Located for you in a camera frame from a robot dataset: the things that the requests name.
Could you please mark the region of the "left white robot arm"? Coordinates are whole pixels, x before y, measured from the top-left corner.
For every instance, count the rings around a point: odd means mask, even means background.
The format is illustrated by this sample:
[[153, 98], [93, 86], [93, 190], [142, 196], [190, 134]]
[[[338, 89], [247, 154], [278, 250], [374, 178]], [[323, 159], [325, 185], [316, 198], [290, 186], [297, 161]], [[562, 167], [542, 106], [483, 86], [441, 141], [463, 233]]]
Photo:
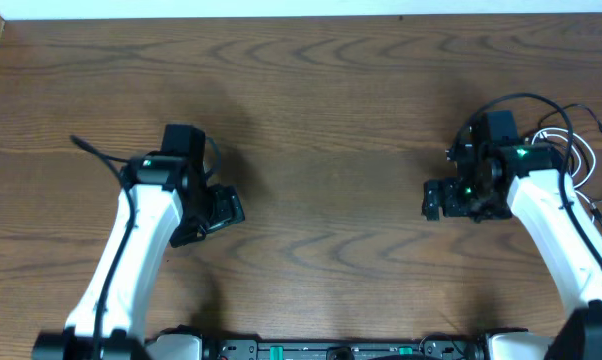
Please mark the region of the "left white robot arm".
[[113, 168], [120, 185], [114, 225], [95, 273], [59, 333], [42, 332], [34, 359], [215, 359], [215, 341], [178, 326], [153, 340], [146, 317], [167, 248], [200, 242], [241, 223], [232, 186], [211, 184], [204, 164], [214, 141], [204, 131], [169, 124], [159, 150]]

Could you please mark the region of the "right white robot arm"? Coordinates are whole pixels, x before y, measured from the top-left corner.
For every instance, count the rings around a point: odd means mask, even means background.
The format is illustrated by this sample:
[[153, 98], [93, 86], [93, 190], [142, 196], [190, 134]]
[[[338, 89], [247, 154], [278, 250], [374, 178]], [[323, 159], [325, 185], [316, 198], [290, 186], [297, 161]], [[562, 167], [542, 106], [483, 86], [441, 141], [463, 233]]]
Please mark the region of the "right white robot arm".
[[422, 213], [475, 222], [517, 218], [533, 239], [568, 316], [555, 337], [524, 330], [486, 334], [467, 359], [602, 359], [602, 236], [580, 203], [569, 161], [533, 144], [509, 111], [487, 112], [447, 152], [457, 174], [424, 184]]

